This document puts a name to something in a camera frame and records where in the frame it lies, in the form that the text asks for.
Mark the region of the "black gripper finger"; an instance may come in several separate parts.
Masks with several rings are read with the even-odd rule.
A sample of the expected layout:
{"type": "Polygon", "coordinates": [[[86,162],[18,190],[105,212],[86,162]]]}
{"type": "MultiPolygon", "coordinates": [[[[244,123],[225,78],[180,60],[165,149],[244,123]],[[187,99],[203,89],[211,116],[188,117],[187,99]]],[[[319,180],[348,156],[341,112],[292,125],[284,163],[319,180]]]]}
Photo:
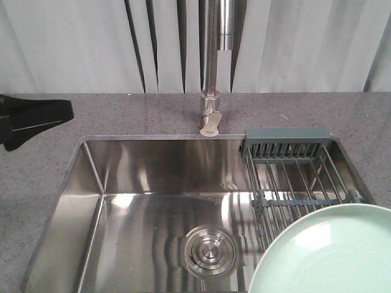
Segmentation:
{"type": "Polygon", "coordinates": [[[73,108],[64,99],[21,99],[1,95],[1,118],[11,131],[62,124],[73,119],[73,108]]]}
{"type": "Polygon", "coordinates": [[[13,151],[33,136],[66,122],[65,115],[1,116],[1,144],[13,151]]]}

